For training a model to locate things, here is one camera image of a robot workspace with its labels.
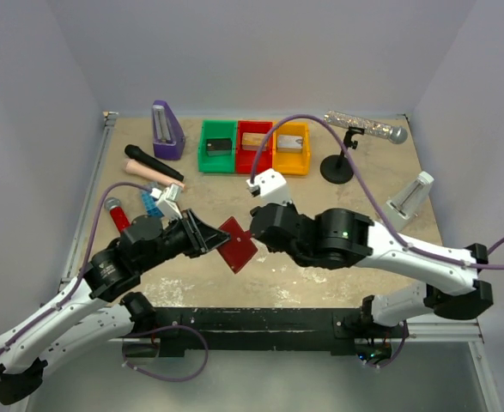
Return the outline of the red leather card holder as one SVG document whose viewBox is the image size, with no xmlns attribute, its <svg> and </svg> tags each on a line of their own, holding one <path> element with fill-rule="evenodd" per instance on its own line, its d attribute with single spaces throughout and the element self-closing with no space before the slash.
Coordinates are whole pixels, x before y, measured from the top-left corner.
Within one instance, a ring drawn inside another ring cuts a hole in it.
<svg viewBox="0 0 504 412">
<path fill-rule="evenodd" d="M 256 255 L 258 248 L 248 230 L 231 216 L 220 225 L 220 229 L 230 234 L 230 240 L 217 248 L 222 259 L 234 274 L 239 273 Z"/>
</svg>

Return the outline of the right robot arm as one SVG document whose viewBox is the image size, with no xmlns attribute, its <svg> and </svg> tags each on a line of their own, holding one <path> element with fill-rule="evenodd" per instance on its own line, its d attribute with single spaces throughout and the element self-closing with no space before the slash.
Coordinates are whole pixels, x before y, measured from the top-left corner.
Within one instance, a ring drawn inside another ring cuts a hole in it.
<svg viewBox="0 0 504 412">
<path fill-rule="evenodd" d="M 483 245 L 445 249 L 419 242 L 423 256 L 401 245 L 382 224 L 346 209 L 328 209 L 310 218 L 294 207 L 268 203 L 251 212 L 251 236 L 270 252 L 284 252 L 300 267 L 325 270 L 367 268 L 413 279 L 388 295 L 365 298 L 359 325 L 379 336 L 409 318 L 433 313 L 451 320 L 472 320 L 494 304 L 489 283 L 479 280 L 476 263 L 485 263 Z"/>
</svg>

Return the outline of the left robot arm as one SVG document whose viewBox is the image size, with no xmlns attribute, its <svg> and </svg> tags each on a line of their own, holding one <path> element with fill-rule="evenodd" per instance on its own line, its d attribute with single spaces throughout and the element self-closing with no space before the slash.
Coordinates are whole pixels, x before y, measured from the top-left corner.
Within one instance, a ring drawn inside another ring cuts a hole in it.
<svg viewBox="0 0 504 412">
<path fill-rule="evenodd" d="M 167 225 L 158 216 L 137 217 L 65 289 L 0 335 L 0 403 L 10 405 L 32 394 L 47 368 L 93 340 L 148 335 L 156 323 L 155 309 L 133 290 L 142 274 L 180 254 L 198 258 L 230 238 L 190 209 Z"/>
</svg>

